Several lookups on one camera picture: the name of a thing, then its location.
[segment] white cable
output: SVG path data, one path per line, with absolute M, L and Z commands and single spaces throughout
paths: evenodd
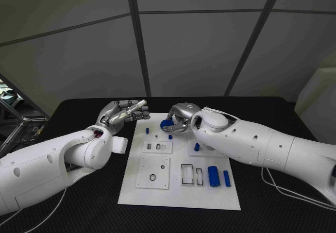
M 63 198 L 61 198 L 61 200 L 60 200 L 60 202 L 58 202 L 58 205 L 57 205 L 54 211 L 51 212 L 50 216 L 47 217 L 47 219 L 41 222 L 41 224 L 40 224 L 35 228 L 32 228 L 32 229 L 31 229 L 29 231 L 27 231 L 25 233 L 29 233 L 31 231 L 34 231 L 34 230 L 44 224 L 44 222 L 50 219 L 50 217 L 53 216 L 53 214 L 54 214 L 54 212 L 57 211 L 58 206 L 60 206 L 60 204 L 61 204 L 61 202 L 63 202 L 63 199 L 64 199 L 64 197 L 66 197 L 66 192 L 64 192 Z
M 231 115 L 231 114 L 228 114 L 228 113 L 226 113 L 226 112 L 223 112 L 223 111 L 220 111 L 220 110 L 217 110 L 217 109 L 213 109 L 213 108 L 210 108 L 210 107 L 205 107 L 205 109 L 210 109 L 210 110 L 213 110 L 214 112 L 223 113 L 223 114 L 231 116 L 234 119 L 240 120 L 240 118 L 239 118 L 237 116 L 234 116 L 234 115 Z
M 5 220 L 5 222 L 0 224 L 0 226 L 12 219 L 12 217 L 22 211 L 22 209 Z
M 318 200 L 315 200 L 315 199 L 312 199 L 312 198 L 309 198 L 309 197 L 303 196 L 302 194 L 299 194 L 299 193 L 296 193 L 296 192 L 293 192 L 293 191 L 288 190 L 286 188 L 283 188 L 283 187 L 277 186 L 276 181 L 275 181 L 273 176 L 272 176 L 272 173 L 270 173 L 270 170 L 269 170 L 269 168 L 266 168 L 266 169 L 267 169 L 267 171 L 269 171 L 269 174 L 270 174 L 270 177 L 272 177 L 273 184 L 272 184 L 272 183 L 269 183 L 269 182 L 265 180 L 265 175 L 263 175 L 265 168 L 262 168 L 262 178 L 263 178 L 265 182 L 266 182 L 269 185 L 272 185 L 272 186 L 275 186 L 275 187 L 277 188 L 277 190 L 279 190 L 279 192 L 280 192 L 282 194 L 285 194 L 286 196 L 289 196 L 289 197 L 292 197 L 292 198 L 296 198 L 296 199 L 299 199 L 299 200 L 303 200 L 303 201 L 306 201 L 306 202 L 309 202 L 309 203 L 312 203 L 312 204 L 315 204 L 315 205 L 321 206 L 321 207 L 322 207 L 322 208 L 325 208 L 325 209 L 329 209 L 329 210 L 336 211 L 336 207 L 335 207 L 334 205 L 327 204 L 327 203 L 324 203 L 324 202 L 321 202 L 321 201 L 318 201 Z M 299 196 L 305 197 L 306 199 L 299 198 L 299 197 L 296 197 L 296 196 L 293 196 L 293 195 L 290 195 L 290 194 L 286 194 L 285 192 L 282 192 L 282 191 L 280 191 L 280 189 L 283 189 L 283 190 L 286 190 L 286 191 L 292 192 L 293 194 L 296 194 L 296 195 L 299 195 Z

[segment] wall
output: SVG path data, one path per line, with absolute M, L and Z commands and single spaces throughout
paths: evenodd
M 51 115 L 71 98 L 280 96 L 335 64 L 334 0 L 0 3 L 0 73 Z

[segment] black tablecloth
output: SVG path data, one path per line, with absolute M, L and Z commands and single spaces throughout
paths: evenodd
M 50 140 L 86 129 L 115 99 L 78 99 L 61 103 L 40 137 Z M 210 106 L 283 133 L 315 140 L 293 107 L 276 97 L 146 98 L 151 111 L 168 113 L 179 102 Z M 119 205 L 136 122 L 117 136 L 129 138 L 126 155 L 113 154 L 104 169 L 68 188 L 61 206 L 35 232 L 336 232 L 336 212 L 282 195 L 262 180 L 262 168 L 231 160 L 241 211 Z M 295 177 L 273 171 L 279 185 L 325 200 Z M 0 232 L 24 232 L 53 212 L 63 192 L 27 208 L 0 227 Z M 12 214 L 0 216 L 0 222 Z

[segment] metal stand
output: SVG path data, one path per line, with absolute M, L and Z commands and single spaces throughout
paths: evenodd
M 11 143 L 15 141 L 18 134 L 21 133 L 21 130 L 24 129 L 24 127 L 28 125 L 29 122 L 37 121 L 37 122 L 45 122 L 47 119 L 45 118 L 35 118 L 35 119 L 29 119 L 24 116 L 21 116 L 19 112 L 15 110 L 15 108 L 8 104 L 8 102 L 0 98 L 0 105 L 2 107 L 6 108 L 6 110 L 9 111 L 9 113 L 15 116 L 16 118 L 16 122 L 18 122 L 18 127 L 14 130 L 12 134 L 9 135 L 6 141 L 3 142 L 3 145 L 0 146 L 0 158 L 6 156 L 6 152 L 8 152 L 8 147 L 11 145 Z

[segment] black ring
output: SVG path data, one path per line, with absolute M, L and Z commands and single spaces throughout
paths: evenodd
M 155 181 L 155 180 L 156 180 L 156 175 L 152 174 L 152 175 L 149 176 L 149 179 L 151 179 L 152 181 Z

